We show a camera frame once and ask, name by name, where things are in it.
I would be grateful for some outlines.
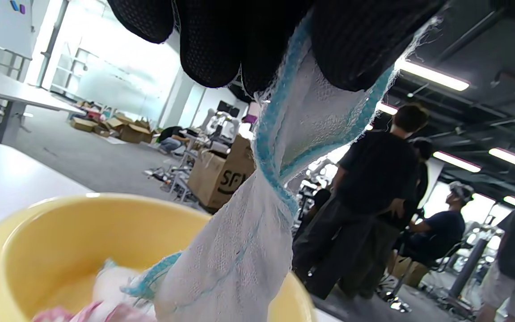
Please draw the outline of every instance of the column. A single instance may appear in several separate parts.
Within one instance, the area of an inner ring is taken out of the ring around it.
[[[168,100],[166,100],[164,108],[162,108],[159,127],[166,128],[178,125],[193,86],[194,80],[188,77],[182,68],[180,68],[176,75],[176,80],[174,80],[174,84],[172,84]]]
[[[442,168],[444,167],[443,161],[434,158],[429,159],[426,164],[429,168],[429,187],[426,189],[425,196],[421,200],[419,208],[424,206],[425,203],[429,200],[429,197],[431,197],[431,193],[433,192],[433,189],[435,188],[435,185],[438,181],[438,177],[440,176]]]

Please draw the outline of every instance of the desk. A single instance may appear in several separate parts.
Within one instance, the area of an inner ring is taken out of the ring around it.
[[[0,144],[0,221],[41,200],[93,192],[79,183]],[[317,310],[317,322],[339,322]]]
[[[0,143],[7,145],[15,141],[27,105],[49,110],[65,110],[73,114],[84,114],[78,108],[54,98],[46,90],[23,84],[1,72],[0,99],[8,101],[0,125]]]

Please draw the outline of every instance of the gray carpet floor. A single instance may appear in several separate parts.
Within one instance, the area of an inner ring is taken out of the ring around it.
[[[20,130],[18,150],[97,192],[122,192],[173,200],[160,190],[160,182],[147,179],[145,169],[177,165],[168,157],[141,144],[112,144],[95,134],[76,130],[66,121],[66,112],[27,108],[27,131]],[[429,299],[405,290],[401,296],[413,308],[401,314],[374,297],[350,301],[332,294],[325,302],[336,315],[349,322],[450,322],[453,319]]]
[[[15,147],[21,152],[97,192],[122,192],[169,200],[160,183],[147,179],[145,169],[178,164],[142,144],[112,144],[102,137],[76,130],[66,112],[28,106]]]

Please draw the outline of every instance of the white cloth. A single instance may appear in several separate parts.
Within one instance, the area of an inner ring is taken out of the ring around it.
[[[309,163],[355,140],[374,116],[392,69],[367,92],[333,87],[315,63],[307,16],[290,39],[256,128],[257,169],[173,267],[155,297],[160,322],[265,322],[291,266],[297,211],[284,184]]]
[[[482,281],[482,303],[493,308],[499,308],[506,299],[507,314],[515,317],[515,280],[504,275],[498,268],[498,261],[494,261]]]

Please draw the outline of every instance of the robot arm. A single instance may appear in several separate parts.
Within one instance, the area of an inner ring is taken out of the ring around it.
[[[203,132],[207,132],[208,130],[208,124],[210,124],[210,121],[212,120],[212,117],[216,114],[216,110],[213,108],[208,109],[208,114],[206,118],[204,119],[204,122],[202,122],[202,125],[200,125],[200,129],[202,129]]]

